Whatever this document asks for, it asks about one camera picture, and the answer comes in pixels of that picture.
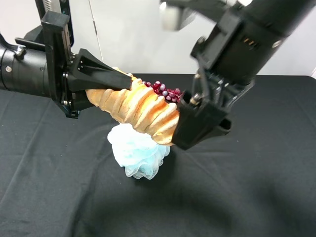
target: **croissant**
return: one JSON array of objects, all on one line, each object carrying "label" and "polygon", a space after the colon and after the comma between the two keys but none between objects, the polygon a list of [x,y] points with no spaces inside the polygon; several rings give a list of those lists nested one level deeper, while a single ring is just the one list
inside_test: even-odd
[{"label": "croissant", "polygon": [[130,123],[136,131],[148,133],[158,144],[173,145],[171,140],[179,120],[177,105],[166,103],[141,79],[129,76],[133,80],[131,90],[87,90],[90,103],[110,113],[116,121]]}]

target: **cylindrical motor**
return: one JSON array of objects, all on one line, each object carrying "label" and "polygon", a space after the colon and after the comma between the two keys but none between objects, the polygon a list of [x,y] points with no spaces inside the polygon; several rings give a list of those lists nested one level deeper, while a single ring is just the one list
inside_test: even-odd
[{"label": "cylindrical motor", "polygon": [[16,57],[0,44],[0,89],[50,97],[45,52],[25,49]]}]

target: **white wall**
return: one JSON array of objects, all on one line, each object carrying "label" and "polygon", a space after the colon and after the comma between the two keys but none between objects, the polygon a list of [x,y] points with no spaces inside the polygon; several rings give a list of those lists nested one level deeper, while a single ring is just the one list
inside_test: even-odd
[{"label": "white wall", "polygon": [[[70,0],[75,45],[101,58],[89,0]],[[104,62],[134,73],[194,73],[189,57],[196,40],[214,23],[198,17],[180,32],[164,32],[159,0],[91,0]],[[0,0],[0,31],[11,43],[40,23],[34,0]],[[312,75],[316,67],[316,9],[260,72]]]}]

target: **black tablecloth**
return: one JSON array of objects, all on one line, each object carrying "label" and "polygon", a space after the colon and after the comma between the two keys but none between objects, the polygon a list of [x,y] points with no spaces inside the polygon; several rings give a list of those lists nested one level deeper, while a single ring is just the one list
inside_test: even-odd
[{"label": "black tablecloth", "polygon": [[[189,75],[142,75],[189,88]],[[226,137],[127,178],[98,108],[0,91],[1,237],[316,236],[316,80],[257,77]]]}]

